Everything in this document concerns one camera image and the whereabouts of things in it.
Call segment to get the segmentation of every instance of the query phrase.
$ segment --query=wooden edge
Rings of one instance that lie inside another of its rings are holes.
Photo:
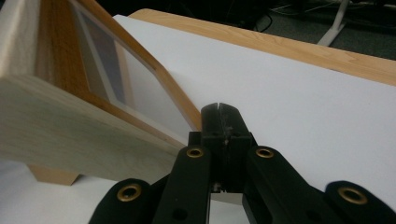
[[[30,172],[35,176],[35,179],[40,182],[59,184],[71,186],[79,177],[79,174],[66,172],[63,170],[37,166],[27,165]]]
[[[179,148],[33,76],[0,82],[0,156],[112,180],[167,175]]]
[[[34,69],[38,14],[38,0],[4,3],[0,11],[0,78]]]
[[[151,9],[138,10],[129,17],[396,86],[396,61]]]
[[[201,114],[186,93],[177,85],[169,72],[145,48],[129,35],[103,8],[90,0],[70,0],[78,3],[88,10],[94,19],[101,22],[116,40],[119,41],[130,53],[136,56],[158,79],[163,88],[168,92],[181,114],[193,130],[201,130]]]

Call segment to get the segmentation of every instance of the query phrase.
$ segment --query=cable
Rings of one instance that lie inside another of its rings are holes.
[[[268,19],[270,19],[270,22],[268,23],[268,25],[266,25],[266,26],[265,26],[263,29],[261,29],[260,31],[259,31],[259,28],[257,27],[257,23],[256,23],[256,25],[254,26],[255,31],[258,31],[258,32],[262,33],[262,32],[264,32],[264,31],[268,30],[268,28],[270,28],[270,26],[271,26],[272,23],[273,23],[273,19],[272,19],[272,17],[270,16],[270,14],[268,14],[268,13],[265,13],[265,16],[267,16]]]
[[[228,8],[227,15],[225,16],[225,21],[227,21],[228,17],[230,16],[231,9],[233,8],[233,3],[235,3],[235,0],[231,2],[230,7]]]
[[[292,6],[292,5],[286,5],[286,6],[283,6],[283,7],[276,7],[276,8],[269,8],[269,10],[270,10],[270,11],[273,11],[273,12],[275,12],[275,13],[278,13],[278,14],[280,14],[280,15],[285,15],[285,16],[298,16],[298,15],[303,14],[303,13],[305,13],[305,12],[310,12],[310,11],[313,11],[313,10],[317,10],[317,9],[319,9],[319,8],[331,6],[332,4],[335,4],[335,3],[339,3],[339,1],[335,0],[335,1],[333,1],[333,2],[330,2],[330,3],[328,3],[328,4],[325,4],[325,5],[323,5],[323,6],[309,8],[308,10],[305,10],[305,11],[303,11],[303,12],[297,12],[297,13],[285,13],[285,12],[278,11],[278,10],[281,9],[281,8],[290,7],[290,6]]]
[[[348,6],[347,7],[347,10],[349,11],[349,10],[358,10],[358,9],[361,9],[361,8],[364,8],[364,7],[368,7],[369,5],[368,4],[365,4],[365,3],[358,3],[357,5],[359,5],[359,6]],[[334,7],[328,7],[328,8],[339,8],[340,6],[334,6]]]

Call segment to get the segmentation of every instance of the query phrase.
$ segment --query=desk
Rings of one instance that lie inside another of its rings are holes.
[[[142,9],[131,18],[396,86],[396,62],[209,21]]]

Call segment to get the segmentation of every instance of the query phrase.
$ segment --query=glass panel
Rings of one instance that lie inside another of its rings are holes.
[[[87,10],[73,2],[90,91],[187,144],[191,127],[157,78]]]

